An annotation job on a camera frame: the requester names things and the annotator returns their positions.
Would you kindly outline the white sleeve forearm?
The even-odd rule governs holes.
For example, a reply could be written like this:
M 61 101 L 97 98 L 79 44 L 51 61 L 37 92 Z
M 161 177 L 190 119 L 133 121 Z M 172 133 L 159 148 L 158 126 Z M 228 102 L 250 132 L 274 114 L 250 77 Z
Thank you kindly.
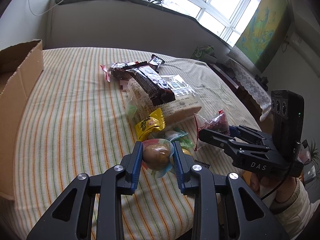
M 288 178 L 263 202 L 275 215 L 290 239 L 296 239 L 311 221 L 319 200 L 310 202 L 308 192 L 298 178 Z

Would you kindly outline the person's right hand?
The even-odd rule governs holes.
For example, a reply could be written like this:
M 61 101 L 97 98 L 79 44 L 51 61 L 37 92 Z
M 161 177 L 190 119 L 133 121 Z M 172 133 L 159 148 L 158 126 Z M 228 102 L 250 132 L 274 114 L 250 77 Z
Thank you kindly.
M 260 194 L 260 187 L 263 186 L 267 189 L 274 189 L 277 185 L 281 184 L 280 187 L 277 189 L 277 194 L 275 200 L 279 203 L 284 203 L 295 191 L 296 188 L 296 179 L 294 177 L 287 177 L 283 183 L 281 181 L 283 178 L 276 178 L 276 177 L 262 177 L 258 178 L 255 173 L 251 173 L 245 171 L 243 174 L 243 178 L 248 183 L 249 187 L 259 196 Z

